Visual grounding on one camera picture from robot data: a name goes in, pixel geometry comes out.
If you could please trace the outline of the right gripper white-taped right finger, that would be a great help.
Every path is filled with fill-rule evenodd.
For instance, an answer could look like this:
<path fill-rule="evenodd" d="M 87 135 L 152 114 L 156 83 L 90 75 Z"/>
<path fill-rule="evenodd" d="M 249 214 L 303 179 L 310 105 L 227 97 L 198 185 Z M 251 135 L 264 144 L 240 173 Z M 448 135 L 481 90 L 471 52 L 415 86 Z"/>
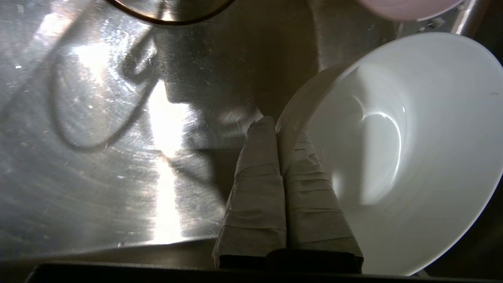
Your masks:
<path fill-rule="evenodd" d="M 301 134 L 295 143 L 283 180 L 287 247 L 269 254 L 269 268 L 361 274 L 363 253 L 309 134 Z"/>

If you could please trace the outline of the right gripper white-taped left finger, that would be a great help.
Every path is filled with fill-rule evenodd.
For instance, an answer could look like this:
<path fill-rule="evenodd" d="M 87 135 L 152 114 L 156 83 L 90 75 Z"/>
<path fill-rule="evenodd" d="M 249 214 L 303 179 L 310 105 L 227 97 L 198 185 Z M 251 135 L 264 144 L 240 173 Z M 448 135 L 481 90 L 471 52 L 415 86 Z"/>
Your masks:
<path fill-rule="evenodd" d="M 247 131 L 213 249 L 217 268 L 262 269 L 267 256 L 287 247 L 285 190 L 273 118 Z"/>

